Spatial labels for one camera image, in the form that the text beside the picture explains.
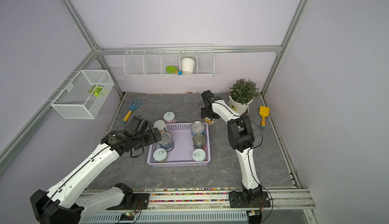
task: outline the green leaves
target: green leaves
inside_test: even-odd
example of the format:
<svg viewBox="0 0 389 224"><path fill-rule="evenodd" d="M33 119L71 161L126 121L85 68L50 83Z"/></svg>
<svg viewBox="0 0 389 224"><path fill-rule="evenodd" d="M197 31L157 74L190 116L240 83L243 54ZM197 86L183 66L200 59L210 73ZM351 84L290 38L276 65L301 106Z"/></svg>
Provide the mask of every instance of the green leaves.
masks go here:
<svg viewBox="0 0 389 224"><path fill-rule="evenodd" d="M241 104L246 104L257 97L260 93L256 88L256 83L244 79L237 80L236 83L230 88L230 96L231 98Z"/></svg>

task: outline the yellow toy shovel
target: yellow toy shovel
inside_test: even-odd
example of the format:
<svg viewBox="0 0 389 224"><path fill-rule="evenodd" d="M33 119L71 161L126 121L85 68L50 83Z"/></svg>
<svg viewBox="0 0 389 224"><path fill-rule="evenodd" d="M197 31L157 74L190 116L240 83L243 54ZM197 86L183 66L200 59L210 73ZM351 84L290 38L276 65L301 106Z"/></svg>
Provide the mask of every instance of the yellow toy shovel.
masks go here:
<svg viewBox="0 0 389 224"><path fill-rule="evenodd" d="M262 116L261 128L265 129L265 117L269 116L270 108L260 106L260 115Z"/></svg>

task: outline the white wire basket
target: white wire basket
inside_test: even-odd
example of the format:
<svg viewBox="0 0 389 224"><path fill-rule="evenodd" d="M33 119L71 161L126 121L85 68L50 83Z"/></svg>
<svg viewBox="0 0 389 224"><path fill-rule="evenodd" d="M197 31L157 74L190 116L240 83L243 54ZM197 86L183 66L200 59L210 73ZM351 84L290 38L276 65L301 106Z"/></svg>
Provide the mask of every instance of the white wire basket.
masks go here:
<svg viewBox="0 0 389 224"><path fill-rule="evenodd" d="M106 70L80 70L51 106L65 119L95 119L113 86Z"/></svg>
<svg viewBox="0 0 389 224"><path fill-rule="evenodd" d="M124 74L128 77L172 77L166 73L167 66L181 71L181 60L190 57L195 61L193 74L183 76L215 76L213 47L193 48L134 48L126 47L123 58Z"/></svg>

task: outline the yellow handle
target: yellow handle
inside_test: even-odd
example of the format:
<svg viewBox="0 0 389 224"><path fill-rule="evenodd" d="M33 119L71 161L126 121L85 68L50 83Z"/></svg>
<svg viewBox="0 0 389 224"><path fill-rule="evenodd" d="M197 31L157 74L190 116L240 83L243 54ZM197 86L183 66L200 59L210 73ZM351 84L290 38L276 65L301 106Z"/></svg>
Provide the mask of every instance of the yellow handle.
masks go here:
<svg viewBox="0 0 389 224"><path fill-rule="evenodd" d="M127 120L128 120L128 118L129 118L129 116L131 115L131 113L132 113L132 111L130 110L130 111L128 112L128 114L124 117L123 123L127 122Z"/></svg>
<svg viewBox="0 0 389 224"><path fill-rule="evenodd" d="M265 129L265 117L262 117L261 128Z"/></svg>

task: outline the potted plant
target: potted plant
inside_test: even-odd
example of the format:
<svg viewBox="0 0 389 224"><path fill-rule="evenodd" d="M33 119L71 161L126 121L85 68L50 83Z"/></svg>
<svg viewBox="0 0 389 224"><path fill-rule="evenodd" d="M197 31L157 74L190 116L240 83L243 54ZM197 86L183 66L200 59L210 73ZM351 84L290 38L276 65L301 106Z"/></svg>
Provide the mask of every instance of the potted plant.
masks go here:
<svg viewBox="0 0 389 224"><path fill-rule="evenodd" d="M228 105L238 114L244 114L250 103L254 100L254 97L257 97L260 94L257 91L259 89L256 88L256 83L250 80L237 80L230 89L228 95L230 97L230 102Z"/></svg>

